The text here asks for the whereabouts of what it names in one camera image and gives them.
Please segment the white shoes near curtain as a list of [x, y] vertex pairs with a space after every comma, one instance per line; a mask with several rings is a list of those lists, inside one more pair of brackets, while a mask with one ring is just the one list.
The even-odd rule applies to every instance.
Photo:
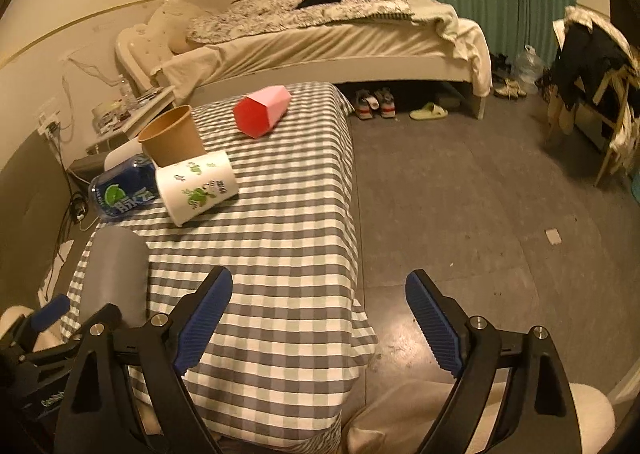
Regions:
[[494, 86], [494, 95], [505, 99], [521, 99], [527, 96], [524, 88], [516, 80], [506, 79]]

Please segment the white paper scrap on floor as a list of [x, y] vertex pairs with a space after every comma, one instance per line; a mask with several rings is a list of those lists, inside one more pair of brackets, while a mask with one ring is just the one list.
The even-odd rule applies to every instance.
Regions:
[[562, 243], [562, 237], [557, 229], [546, 229], [544, 233], [552, 246], [557, 246]]

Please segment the brown kraft paper cup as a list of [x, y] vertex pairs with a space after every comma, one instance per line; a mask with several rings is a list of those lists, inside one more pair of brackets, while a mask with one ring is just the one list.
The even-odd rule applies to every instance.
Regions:
[[159, 167], [206, 154], [193, 119], [193, 109], [182, 105], [164, 112], [138, 135], [142, 148]]

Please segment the large clear water jug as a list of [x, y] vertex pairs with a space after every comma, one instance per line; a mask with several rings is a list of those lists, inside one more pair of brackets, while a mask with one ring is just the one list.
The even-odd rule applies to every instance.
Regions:
[[514, 60], [515, 76], [525, 84], [535, 84], [544, 72], [544, 63], [536, 48], [525, 44]]

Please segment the white wall power strip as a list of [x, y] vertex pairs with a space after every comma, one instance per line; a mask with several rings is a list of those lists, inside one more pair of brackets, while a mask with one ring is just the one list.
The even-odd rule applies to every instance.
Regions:
[[41, 111], [38, 115], [37, 132], [41, 136], [51, 136], [61, 128], [60, 117], [57, 111]]

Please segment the grey sneaker right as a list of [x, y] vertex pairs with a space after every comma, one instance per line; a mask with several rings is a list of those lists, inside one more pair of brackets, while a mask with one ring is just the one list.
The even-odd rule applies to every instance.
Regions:
[[384, 119], [392, 119], [396, 116], [395, 99], [389, 88], [380, 88], [374, 93], [378, 101], [380, 115]]

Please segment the grey sneaker left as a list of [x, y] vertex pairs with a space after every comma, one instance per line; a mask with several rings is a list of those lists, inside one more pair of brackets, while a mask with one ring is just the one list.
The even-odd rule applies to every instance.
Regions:
[[356, 116], [363, 121], [373, 118], [375, 110], [380, 107], [376, 97], [367, 90], [359, 90], [355, 96], [354, 108]]

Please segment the bed with beige sheet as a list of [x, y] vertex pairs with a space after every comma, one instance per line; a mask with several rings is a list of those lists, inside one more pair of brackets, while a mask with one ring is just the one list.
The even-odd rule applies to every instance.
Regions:
[[149, 38], [162, 58], [156, 85], [170, 85], [177, 100], [186, 100], [303, 81], [463, 82], [471, 88], [468, 103], [475, 117], [482, 119], [491, 90], [482, 28], [449, 4], [405, 1], [412, 10], [405, 20], [352, 20], [243, 36], [182, 54]]

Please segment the grey white checkered tablecloth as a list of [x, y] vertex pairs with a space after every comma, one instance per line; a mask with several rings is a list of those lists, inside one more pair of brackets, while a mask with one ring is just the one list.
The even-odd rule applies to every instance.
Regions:
[[334, 85], [290, 86], [277, 126], [251, 139], [234, 98], [194, 109], [209, 151], [224, 151], [239, 194], [183, 226], [159, 201], [122, 219], [150, 251], [148, 307], [170, 311], [213, 267], [233, 292], [184, 383], [213, 434], [285, 453], [333, 453], [342, 408], [372, 358], [357, 298], [352, 107]]

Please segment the white paper cup green print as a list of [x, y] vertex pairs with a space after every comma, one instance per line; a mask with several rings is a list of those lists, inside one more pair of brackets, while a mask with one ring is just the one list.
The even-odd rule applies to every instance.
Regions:
[[178, 227], [240, 191], [225, 151], [212, 151], [159, 167], [155, 180], [169, 218]]

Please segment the green slipper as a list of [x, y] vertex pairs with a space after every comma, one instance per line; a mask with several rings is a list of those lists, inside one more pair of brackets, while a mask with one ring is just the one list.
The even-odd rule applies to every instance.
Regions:
[[434, 102], [427, 102], [420, 109], [409, 112], [409, 117], [414, 121], [435, 121], [448, 116], [448, 110]]

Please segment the beige pillow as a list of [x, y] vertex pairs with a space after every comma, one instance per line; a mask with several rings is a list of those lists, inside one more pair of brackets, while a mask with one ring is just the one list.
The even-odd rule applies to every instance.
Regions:
[[201, 43], [188, 37], [191, 21], [207, 16], [208, 11], [183, 0], [165, 0], [146, 24], [145, 36], [164, 42], [172, 54], [195, 50]]

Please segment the grey plastic cup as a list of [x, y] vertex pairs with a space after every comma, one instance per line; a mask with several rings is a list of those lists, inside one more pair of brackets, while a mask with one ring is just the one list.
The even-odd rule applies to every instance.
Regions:
[[82, 282], [80, 322], [110, 303], [126, 326], [142, 326], [148, 318], [149, 265], [149, 247], [138, 234], [123, 226], [98, 229]]

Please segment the blue labelled water bottle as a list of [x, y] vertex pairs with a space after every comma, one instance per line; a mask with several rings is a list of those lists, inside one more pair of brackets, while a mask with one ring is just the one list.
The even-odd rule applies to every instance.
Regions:
[[104, 171], [89, 185], [89, 200], [102, 220], [125, 218], [158, 197], [154, 162], [137, 139], [108, 153]]

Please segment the grey sneaker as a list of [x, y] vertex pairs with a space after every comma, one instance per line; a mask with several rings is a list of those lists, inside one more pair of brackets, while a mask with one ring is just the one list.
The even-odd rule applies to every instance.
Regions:
[[380, 88], [374, 93], [378, 101], [380, 115], [384, 119], [392, 119], [396, 116], [395, 99], [389, 88]]
[[367, 90], [359, 90], [355, 96], [354, 108], [356, 116], [363, 121], [373, 118], [375, 110], [380, 107], [376, 97]]

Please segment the patterned grey blanket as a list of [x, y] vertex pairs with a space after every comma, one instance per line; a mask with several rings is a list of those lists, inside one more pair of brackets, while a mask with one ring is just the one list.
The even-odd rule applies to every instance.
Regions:
[[186, 28], [189, 41], [221, 44], [243, 36], [258, 36], [352, 20], [409, 19], [405, 0], [341, 0], [318, 4], [311, 0], [236, 0], [216, 14], [195, 17]]

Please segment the wooden chair with clothes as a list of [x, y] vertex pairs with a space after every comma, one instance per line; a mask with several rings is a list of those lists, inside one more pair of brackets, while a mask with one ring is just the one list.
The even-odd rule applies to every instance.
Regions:
[[611, 21], [567, 6], [552, 22], [559, 50], [550, 70], [548, 139], [573, 131], [580, 108], [604, 125], [598, 175], [630, 172], [639, 164], [639, 54]]

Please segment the red hexagonal cup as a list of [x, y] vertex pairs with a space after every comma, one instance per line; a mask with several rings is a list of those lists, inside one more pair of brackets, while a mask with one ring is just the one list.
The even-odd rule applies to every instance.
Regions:
[[247, 94], [233, 108], [236, 127], [259, 139], [278, 124], [288, 111], [292, 95], [284, 85], [271, 85]]

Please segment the white tufted headboard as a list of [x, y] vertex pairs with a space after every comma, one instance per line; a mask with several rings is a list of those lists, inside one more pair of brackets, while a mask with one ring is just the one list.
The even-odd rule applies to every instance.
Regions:
[[145, 24], [135, 24], [119, 32], [115, 41], [115, 53], [139, 92], [156, 87], [154, 78], [162, 58], [157, 44], [145, 36]]

